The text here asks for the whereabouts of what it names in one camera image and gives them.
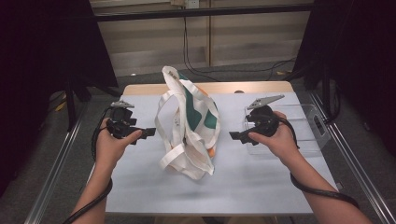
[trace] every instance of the person's right hand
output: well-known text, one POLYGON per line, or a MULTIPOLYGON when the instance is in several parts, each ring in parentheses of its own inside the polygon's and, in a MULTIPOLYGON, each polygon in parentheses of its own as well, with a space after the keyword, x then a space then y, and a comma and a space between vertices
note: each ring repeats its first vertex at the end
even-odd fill
POLYGON ((117 139, 113 137, 106 128, 104 119, 101 125, 101 132, 96 142, 96 165, 104 165, 114 168, 117 161, 122 157, 125 148, 137 140, 142 134, 141 130, 134 131, 125 138, 117 139))
MULTIPOLYGON (((274 113, 278 117, 286 119, 286 115, 278 111, 274 111, 274 113)), ((293 140, 291 129, 283 123, 279 123, 276 133, 271 137, 254 132, 249 133, 248 136, 252 140, 268 146, 272 153, 279 157, 283 163, 300 154, 293 140)))

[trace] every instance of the table surface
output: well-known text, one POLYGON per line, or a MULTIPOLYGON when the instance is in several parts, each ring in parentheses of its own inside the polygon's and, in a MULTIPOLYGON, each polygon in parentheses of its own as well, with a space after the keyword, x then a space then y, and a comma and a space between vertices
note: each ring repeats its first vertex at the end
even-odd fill
MULTIPOLYGON (((108 195, 106 211, 139 215, 196 216, 312 213, 304 195, 290 183, 286 167, 274 156, 249 155, 246 145, 229 141, 228 131, 235 131, 242 124, 239 121, 225 122, 233 120, 235 113, 243 110, 243 107, 234 105, 245 103, 247 97, 254 100, 257 97, 283 93, 285 98, 272 104, 299 104, 289 82, 222 82, 196 85, 215 99, 221 114, 221 129, 224 131, 220 133, 217 155, 213 160, 215 174, 205 175, 201 180, 191 180, 172 168, 162 170, 158 164, 165 153, 161 137, 153 136, 145 141, 138 141, 136 146, 127 148, 114 171, 115 184, 108 195), (233 94, 235 91, 246 94, 233 94)), ((154 127, 156 103, 166 91, 165 84, 130 85, 125 88, 121 98, 135 104, 134 115, 139 118, 137 126, 154 127)), ((307 157, 307 160, 335 185, 320 150, 307 157)))

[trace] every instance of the wall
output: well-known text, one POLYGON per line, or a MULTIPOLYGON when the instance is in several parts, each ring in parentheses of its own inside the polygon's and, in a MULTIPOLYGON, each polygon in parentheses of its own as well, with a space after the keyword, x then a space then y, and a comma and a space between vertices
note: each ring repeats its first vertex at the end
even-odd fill
MULTIPOLYGON (((170 1, 91 0, 95 14, 178 9, 170 1)), ((200 7, 249 7, 310 3, 307 0, 201 0, 200 7)), ((309 12, 187 18, 189 59, 194 67, 260 63, 295 57, 309 12)), ((185 68, 184 20, 100 22, 116 76, 185 68)))

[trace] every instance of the black cable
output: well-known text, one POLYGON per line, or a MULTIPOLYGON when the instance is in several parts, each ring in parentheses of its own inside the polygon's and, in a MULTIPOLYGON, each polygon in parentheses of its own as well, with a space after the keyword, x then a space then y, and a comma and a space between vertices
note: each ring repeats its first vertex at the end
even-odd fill
POLYGON ((103 130, 100 128, 100 126, 102 125, 102 122, 105 119, 107 111, 112 108, 113 107, 110 106, 105 109, 105 111, 102 113, 102 117, 99 119, 99 122, 98 122, 95 130, 93 131, 92 140, 91 140, 91 154, 92 154, 92 158, 94 161, 96 161, 96 141, 98 140, 99 132, 101 132, 103 130))
POLYGON ((191 63, 190 63, 190 58, 189 58, 189 40, 188 40, 188 37, 187 37, 187 23, 186 23, 186 18, 184 17, 183 19, 184 19, 184 36, 183 36, 183 60, 184 60, 184 64, 186 65, 187 69, 189 69, 189 71, 192 74, 194 74, 196 76, 199 76, 199 77, 207 77, 207 78, 212 79, 214 81, 220 82, 220 80, 215 79, 213 77, 205 76, 205 75, 202 75, 202 74, 197 74, 197 73, 194 72, 194 71, 196 71, 196 72, 200 72, 200 71, 194 69, 191 66, 191 63))
POLYGON ((213 78, 213 77, 208 77, 202 74, 197 74, 197 73, 204 73, 204 74, 211 74, 211 73, 224 73, 224 72, 241 72, 241 73, 257 73, 257 72, 266 72, 266 71, 271 71, 270 76, 266 79, 266 81, 268 81, 275 68, 278 68, 286 63, 293 63, 295 62, 296 58, 291 58, 289 60, 286 61, 280 61, 275 63, 272 67, 270 68, 264 68, 264 69, 257 69, 257 70, 227 70, 227 69, 221 69, 221 70, 211 70, 211 71, 203 71, 203 70, 198 70, 194 67, 192 67, 191 63, 190 63, 190 57, 189 57, 189 40, 188 40, 188 34, 187 34, 187 22, 186 22, 186 18, 184 18, 184 40, 183 40, 183 59, 184 59, 184 64, 186 65, 187 69, 193 73, 196 76, 201 76, 201 77, 207 77, 210 78, 212 80, 218 81, 217 79, 213 78))
MULTIPOLYGON (((297 146, 297 138, 296 138, 296 134, 295 131, 293 129, 293 127, 291 126, 291 124, 286 120, 286 119, 282 119, 279 118, 279 121, 281 121, 282 123, 286 124, 286 126, 288 126, 291 129, 291 132, 293 134, 293 140, 296 143, 297 146)), ((323 197, 328 197, 328 198, 332 198, 332 199, 336 199, 336 200, 341 200, 347 203, 351 203, 353 204, 355 207, 357 207, 359 209, 359 205, 358 203, 351 197, 343 194, 343 193, 339 193, 339 192, 334 192, 334 191, 329 191, 329 190, 323 190, 323 189, 312 189, 309 188, 303 184, 301 184, 300 182, 297 181, 297 179, 294 177, 294 175, 292 175, 290 173, 290 179, 291 179, 291 183, 297 188, 300 189, 306 193, 310 193, 310 194, 315 194, 315 195, 319 195, 319 196, 323 196, 323 197)))
POLYGON ((334 191, 329 191, 329 190, 323 190, 323 189, 312 189, 309 188, 303 184, 301 184, 300 182, 297 181, 297 179, 294 177, 294 175, 290 174, 290 179, 291 179, 291 183, 293 183, 293 185, 297 188, 300 189, 306 193, 310 193, 310 194, 316 194, 319 196, 323 196, 323 197, 328 197, 328 198, 332 198, 332 199, 337 199, 337 200, 341 200, 347 203, 351 203, 353 204, 355 207, 359 208, 358 203, 351 197, 339 193, 339 192, 334 192, 334 191))
MULTIPOLYGON (((110 106, 108 108, 105 109, 105 111, 103 112, 101 118, 99 119, 99 122, 95 128, 95 130, 93 131, 93 135, 92 135, 92 142, 91 142, 91 152, 92 152, 92 158, 94 161, 96 161, 96 141, 98 139, 99 133, 106 129, 105 128, 100 128, 100 126, 102 125, 103 120, 105 119, 106 113, 109 109, 112 109, 113 107, 110 106)), ((79 217, 81 217, 83 214, 85 214, 86 212, 88 212, 90 209, 92 209, 93 207, 95 207, 97 204, 99 204, 99 202, 101 202, 105 197, 107 197, 107 195, 110 193, 111 189, 113 188, 113 181, 110 178, 110 181, 107 184, 107 187, 105 188, 104 192, 101 193, 98 197, 96 197, 92 202, 88 203, 87 205, 85 205, 84 207, 82 207, 81 209, 79 209, 77 212, 75 212, 74 214, 72 214, 65 222, 66 223, 73 223, 76 219, 78 219, 79 217)))
POLYGON ((340 111, 341 111, 341 91, 340 91, 340 88, 338 87, 338 85, 335 85, 335 92, 334 92, 334 96, 332 98, 332 104, 333 104, 333 112, 330 109, 329 117, 327 119, 323 120, 323 122, 325 124, 328 124, 328 123, 332 122, 340 114, 340 111))
POLYGON ((316 60, 310 61, 307 65, 304 67, 300 68, 297 71, 293 71, 291 74, 288 76, 284 77, 284 81, 292 81, 295 78, 303 77, 306 72, 308 72, 311 68, 313 68, 318 62, 316 60))
POLYGON ((84 207, 82 207, 81 209, 79 209, 77 212, 75 212, 73 215, 71 215, 65 222, 64 224, 68 224, 68 223, 73 223, 74 221, 76 221, 79 217, 81 217, 82 215, 84 215, 86 212, 88 212, 90 209, 92 209, 93 207, 95 207, 97 204, 99 204, 99 202, 101 202, 105 197, 107 197, 108 193, 110 193, 111 189, 113 188, 113 181, 110 178, 110 181, 107 184, 107 187, 105 189, 105 191, 100 194, 97 198, 95 198, 92 202, 88 203, 87 205, 85 205, 84 207))

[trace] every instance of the clear plastic box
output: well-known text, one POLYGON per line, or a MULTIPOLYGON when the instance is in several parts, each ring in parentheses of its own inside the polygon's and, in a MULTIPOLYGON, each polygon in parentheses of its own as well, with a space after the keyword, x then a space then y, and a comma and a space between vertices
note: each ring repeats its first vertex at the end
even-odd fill
MULTIPOLYGON (((318 152, 331 139, 318 109, 314 105, 271 105, 271 108, 273 111, 279 111, 286 115, 287 120, 296 133, 297 145, 302 153, 318 152)), ((245 130, 252 127, 254 127, 254 123, 245 120, 245 130)), ((250 143, 246 143, 246 145, 249 154, 273 155, 270 149, 263 144, 253 146, 250 143)))

